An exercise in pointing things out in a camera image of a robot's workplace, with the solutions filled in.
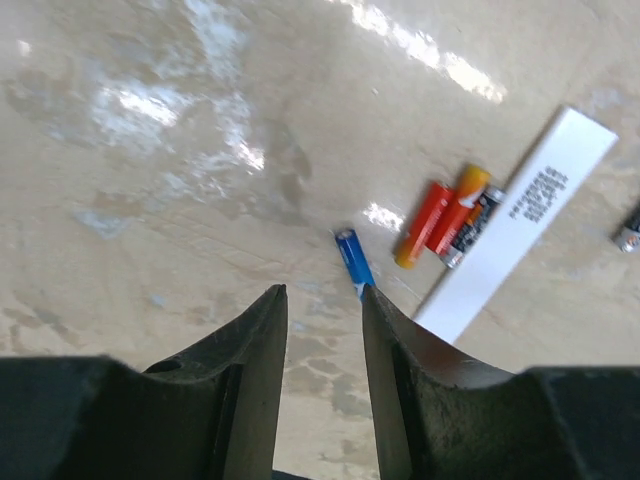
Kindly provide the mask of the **orange AAA battery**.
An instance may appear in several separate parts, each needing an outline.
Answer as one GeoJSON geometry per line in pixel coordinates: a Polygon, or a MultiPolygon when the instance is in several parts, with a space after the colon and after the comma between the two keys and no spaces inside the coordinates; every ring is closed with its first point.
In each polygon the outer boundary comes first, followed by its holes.
{"type": "Polygon", "coordinates": [[[453,189],[441,182],[432,182],[413,216],[405,237],[395,251],[395,262],[402,268],[411,269],[421,256],[426,242],[453,196],[453,189]]]}

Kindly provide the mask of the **black AAA battery near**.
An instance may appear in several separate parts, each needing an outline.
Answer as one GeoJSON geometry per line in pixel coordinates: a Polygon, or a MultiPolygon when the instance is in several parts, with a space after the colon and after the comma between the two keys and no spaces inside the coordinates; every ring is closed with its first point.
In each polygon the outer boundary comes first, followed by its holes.
{"type": "Polygon", "coordinates": [[[459,265],[465,254],[475,244],[488,224],[496,208],[502,203],[505,192],[496,186],[489,186],[476,201],[471,213],[453,238],[448,250],[440,256],[450,269],[459,265]]]}

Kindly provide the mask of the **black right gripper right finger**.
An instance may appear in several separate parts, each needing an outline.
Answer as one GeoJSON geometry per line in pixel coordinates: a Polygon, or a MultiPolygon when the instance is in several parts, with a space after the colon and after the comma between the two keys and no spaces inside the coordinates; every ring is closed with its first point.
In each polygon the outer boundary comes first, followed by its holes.
{"type": "Polygon", "coordinates": [[[510,373],[407,318],[366,287],[363,338],[384,479],[635,479],[639,370],[510,373]]]}

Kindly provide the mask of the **black aaa battery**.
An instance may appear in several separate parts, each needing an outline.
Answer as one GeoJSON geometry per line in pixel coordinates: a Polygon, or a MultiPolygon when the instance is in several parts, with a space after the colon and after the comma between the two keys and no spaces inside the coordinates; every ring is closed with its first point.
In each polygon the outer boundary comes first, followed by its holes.
{"type": "Polygon", "coordinates": [[[640,243],[640,207],[636,206],[627,217],[614,238],[615,245],[624,253],[631,253],[639,248],[640,243]]]}
{"type": "Polygon", "coordinates": [[[440,256],[450,269],[459,265],[465,254],[475,244],[488,224],[496,208],[502,203],[505,192],[496,186],[489,186],[476,201],[471,213],[453,238],[448,250],[440,256]]]}

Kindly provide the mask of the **black AAA battery far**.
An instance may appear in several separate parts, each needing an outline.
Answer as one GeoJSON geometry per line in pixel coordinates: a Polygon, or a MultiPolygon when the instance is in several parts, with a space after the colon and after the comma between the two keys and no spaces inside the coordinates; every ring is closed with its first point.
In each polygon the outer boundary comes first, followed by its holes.
{"type": "Polygon", "coordinates": [[[631,253],[639,248],[640,243],[640,207],[636,206],[627,217],[614,238],[615,245],[624,253],[631,253]]]}

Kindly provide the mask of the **white remote battery cover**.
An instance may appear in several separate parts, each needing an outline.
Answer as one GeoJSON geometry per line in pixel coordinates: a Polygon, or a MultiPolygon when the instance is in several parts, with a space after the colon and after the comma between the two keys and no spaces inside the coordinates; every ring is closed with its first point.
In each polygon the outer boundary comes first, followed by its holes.
{"type": "Polygon", "coordinates": [[[454,343],[618,141],[614,131],[563,107],[531,148],[479,239],[413,316],[454,343]]]}

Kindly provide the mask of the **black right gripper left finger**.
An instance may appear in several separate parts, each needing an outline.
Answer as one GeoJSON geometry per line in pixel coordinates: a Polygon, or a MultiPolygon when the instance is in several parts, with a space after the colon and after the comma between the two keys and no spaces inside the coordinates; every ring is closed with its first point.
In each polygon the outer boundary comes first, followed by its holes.
{"type": "Polygon", "coordinates": [[[5,479],[268,479],[286,289],[144,371],[107,356],[1,362],[5,479]]]}

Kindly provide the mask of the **red AAA battery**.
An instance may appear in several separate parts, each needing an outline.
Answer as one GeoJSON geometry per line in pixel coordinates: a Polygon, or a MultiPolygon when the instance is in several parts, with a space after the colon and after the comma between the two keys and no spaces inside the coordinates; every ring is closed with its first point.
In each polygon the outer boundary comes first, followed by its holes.
{"type": "Polygon", "coordinates": [[[458,179],[449,205],[426,243],[430,251],[440,255],[448,250],[490,179],[490,172],[484,168],[474,164],[466,167],[458,179]]]}

